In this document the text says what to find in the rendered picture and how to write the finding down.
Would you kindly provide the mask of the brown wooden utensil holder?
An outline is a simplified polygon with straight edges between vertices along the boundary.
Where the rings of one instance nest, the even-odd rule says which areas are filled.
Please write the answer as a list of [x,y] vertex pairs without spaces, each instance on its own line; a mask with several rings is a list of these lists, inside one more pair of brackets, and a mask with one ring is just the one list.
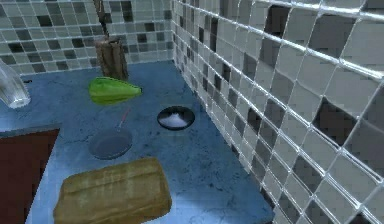
[[119,37],[110,36],[103,0],[93,0],[102,28],[103,37],[95,41],[96,55],[104,76],[124,80],[128,79],[127,62]]

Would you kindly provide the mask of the black bowl with white contents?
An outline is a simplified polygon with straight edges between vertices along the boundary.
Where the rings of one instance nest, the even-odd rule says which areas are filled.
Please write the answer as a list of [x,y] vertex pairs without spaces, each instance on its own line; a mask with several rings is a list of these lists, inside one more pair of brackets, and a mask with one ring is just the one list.
[[157,115],[157,122],[165,129],[178,131],[188,128],[195,121],[194,112],[184,106],[171,106]]

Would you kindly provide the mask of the blue kitchen counter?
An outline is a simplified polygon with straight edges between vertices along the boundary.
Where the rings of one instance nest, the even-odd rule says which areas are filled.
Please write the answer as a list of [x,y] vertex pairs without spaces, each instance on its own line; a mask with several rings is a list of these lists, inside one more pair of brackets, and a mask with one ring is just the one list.
[[[0,138],[57,129],[59,134],[46,165],[26,224],[54,224],[53,209],[63,180],[75,173],[107,166],[88,151],[91,138],[116,126],[133,135],[132,147],[118,163],[157,158],[167,177],[172,207],[146,224],[263,224],[274,213],[255,179],[248,174],[200,101],[170,61],[133,64],[129,82],[142,95],[111,106],[94,104],[89,82],[97,68],[28,75],[30,103],[10,109],[0,102]],[[195,121],[172,131],[157,122],[165,108],[191,109]]]

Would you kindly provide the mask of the brown bread loaf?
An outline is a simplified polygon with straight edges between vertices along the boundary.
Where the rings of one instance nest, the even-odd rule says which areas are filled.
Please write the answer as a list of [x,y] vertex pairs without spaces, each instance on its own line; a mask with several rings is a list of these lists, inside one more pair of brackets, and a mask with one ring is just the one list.
[[54,224],[143,224],[171,206],[162,166],[149,157],[66,178],[53,219]]

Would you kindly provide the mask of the green lettuce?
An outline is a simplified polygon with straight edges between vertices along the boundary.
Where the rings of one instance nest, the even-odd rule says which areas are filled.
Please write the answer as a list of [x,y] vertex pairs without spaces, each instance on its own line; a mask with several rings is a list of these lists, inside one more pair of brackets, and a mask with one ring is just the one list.
[[99,105],[111,105],[141,95],[142,88],[111,77],[96,77],[88,86],[90,99]]

